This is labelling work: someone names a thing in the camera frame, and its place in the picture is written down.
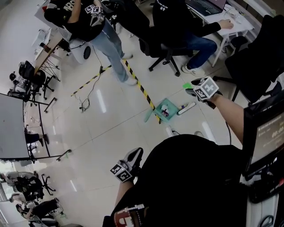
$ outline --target green tape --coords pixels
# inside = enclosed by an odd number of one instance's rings
[[[187,89],[187,88],[191,88],[192,89],[192,86],[190,83],[185,83],[183,86],[182,86],[184,89]]]

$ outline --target black pants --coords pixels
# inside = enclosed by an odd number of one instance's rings
[[[42,219],[49,212],[56,210],[57,208],[58,206],[57,206],[56,200],[45,201],[45,202],[42,202],[40,205],[36,206],[32,214]]]
[[[39,134],[26,134],[25,133],[25,137],[26,137],[27,144],[31,144],[39,140]]]

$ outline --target laptop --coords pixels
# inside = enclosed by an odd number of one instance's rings
[[[222,13],[226,0],[185,0],[185,3],[204,16]]]

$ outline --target yellow and black striped tape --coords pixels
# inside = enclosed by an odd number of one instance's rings
[[[152,101],[151,101],[149,95],[147,94],[147,92],[145,91],[144,87],[142,87],[142,85],[141,85],[141,83],[139,82],[137,76],[134,74],[134,72],[133,72],[133,70],[131,69],[129,63],[128,63],[126,60],[123,60],[123,61],[124,61],[125,65],[126,65],[128,71],[130,72],[130,74],[133,76],[134,79],[136,79],[136,80],[138,81],[137,84],[138,84],[140,90],[142,91],[142,93],[144,94],[145,98],[147,99],[149,105],[151,106],[151,109],[152,109],[152,110],[155,110],[156,107],[155,107],[154,104],[152,103]],[[157,118],[157,120],[158,120],[158,122],[159,122],[159,124],[160,124],[160,123],[161,123],[161,119],[160,119],[159,116],[157,116],[157,115],[156,115],[156,118]]]
[[[102,71],[102,73],[103,73],[104,71],[108,70],[110,67],[111,67],[111,65],[108,66],[107,68],[104,68],[103,71]],[[88,81],[87,83],[85,83],[83,86],[81,86],[78,90],[76,90],[75,92],[73,92],[73,94],[71,95],[71,97],[72,97],[73,95],[75,95],[78,91],[80,91],[80,90],[81,90],[84,86],[86,86],[88,83],[90,83],[93,79],[97,78],[98,76],[99,76],[99,73],[96,74],[91,80],[89,80],[89,81]]]

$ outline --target hand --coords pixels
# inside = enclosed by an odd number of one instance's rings
[[[234,27],[234,24],[231,23],[231,20],[229,20],[229,19],[220,20],[218,23],[219,23],[221,29],[232,29]]]

